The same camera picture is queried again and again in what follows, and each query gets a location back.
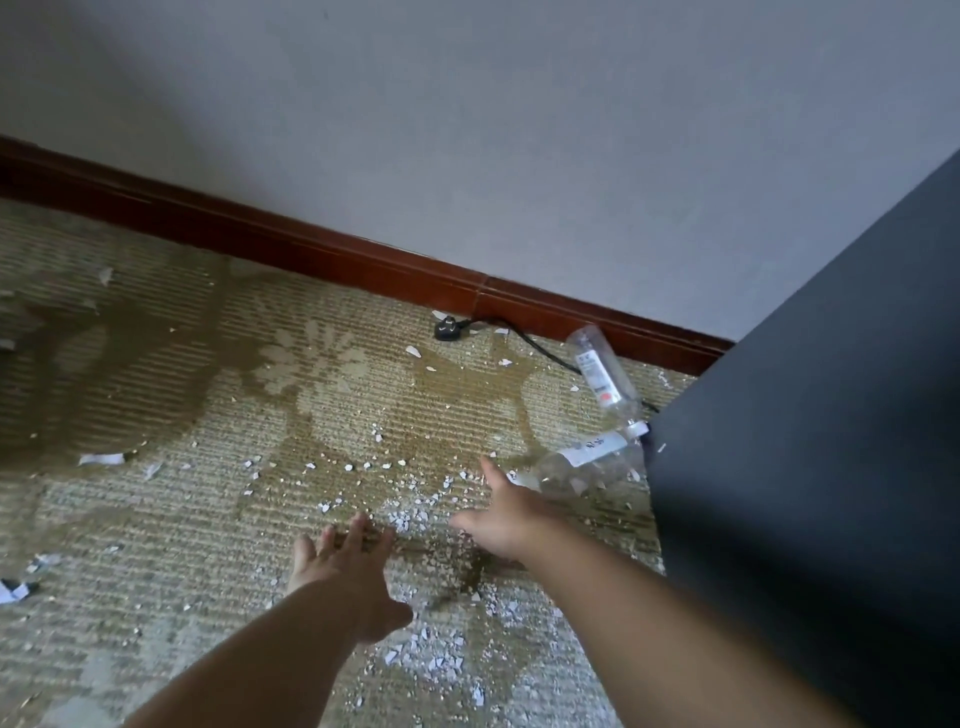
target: reddish-brown baseboard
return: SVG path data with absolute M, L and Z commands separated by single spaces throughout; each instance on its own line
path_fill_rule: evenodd
M 597 324 L 622 356 L 691 375 L 732 342 L 492 278 L 433 258 L 147 180 L 0 136 L 0 197 L 237 255 L 470 317 L 502 316 L 565 339 Z

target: black cable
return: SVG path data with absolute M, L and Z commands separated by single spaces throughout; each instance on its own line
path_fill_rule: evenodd
M 434 335 L 441 341 L 455 341 L 456 339 L 460 338 L 460 332 L 472 324 L 493 324 L 495 326 L 496 325 L 505 326 L 511 331 L 513 331 L 517 336 L 519 336 L 525 342 L 527 342 L 527 344 L 529 344 L 538 352 L 546 356 L 550 361 L 556 364 L 560 364 L 560 366 L 562 366 L 564 369 L 569 370 L 570 372 L 573 372 L 575 375 L 580 375 L 580 376 L 584 375 L 584 373 L 581 372 L 573 364 L 563 361 L 556 354 L 547 351 L 544 347 L 542 347 L 536 341 L 534 341 L 529 336 L 527 336 L 527 334 L 524 333 L 523 330 L 519 326 L 517 326 L 514 322 L 509 321 L 503 318 L 502 316 L 488 316 L 488 317 L 482 317 L 478 319 L 464 319 L 463 321 L 456 321 L 452 316 L 448 316 L 446 320 L 437 324 L 434 331 Z M 657 407 L 655 404 L 651 403 L 650 401 L 644 399 L 643 397 L 640 398 L 640 402 L 644 407 L 651 410 L 652 412 L 655 412 L 657 414 L 660 413 L 659 407 Z

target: beige carpet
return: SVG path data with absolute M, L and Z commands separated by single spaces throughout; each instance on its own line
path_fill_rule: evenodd
M 0 576 L 38 584 L 0 605 L 0 726 L 115 725 L 357 508 L 404 529 L 389 575 L 417 617 L 349 662 L 324 725 L 616 724 L 536 585 L 445 525 L 483 502 L 481 453 L 518 468 L 604 428 L 578 377 L 515 335 L 441 344 L 427 309 L 6 201 L 0 289 Z M 628 371 L 659 404 L 690 382 Z M 660 567 L 639 486 L 574 506 Z M 38 553 L 61 561 L 25 573 Z

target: torn paper piece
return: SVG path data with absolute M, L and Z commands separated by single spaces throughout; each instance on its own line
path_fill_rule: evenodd
M 111 455 L 81 455 L 78 465 L 123 465 L 126 462 L 123 452 Z
M 16 601 L 23 601 L 30 593 L 30 587 L 27 584 L 12 587 L 12 583 L 6 579 L 0 579 L 0 604 L 13 604 Z
M 162 467 L 163 467 L 163 463 L 151 463 L 150 465 L 148 465 L 146 468 L 143 469 L 143 479 L 150 480 L 150 478 L 156 475 L 157 472 Z
M 36 555 L 34 560 L 27 565 L 27 568 L 24 571 L 27 573 L 37 573 L 41 569 L 56 566 L 62 560 L 63 557 L 58 553 L 39 553 Z

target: white wall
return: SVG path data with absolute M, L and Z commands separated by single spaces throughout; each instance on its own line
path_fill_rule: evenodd
M 960 145 L 958 31 L 955 0 L 14 0 L 0 133 L 736 339 Z

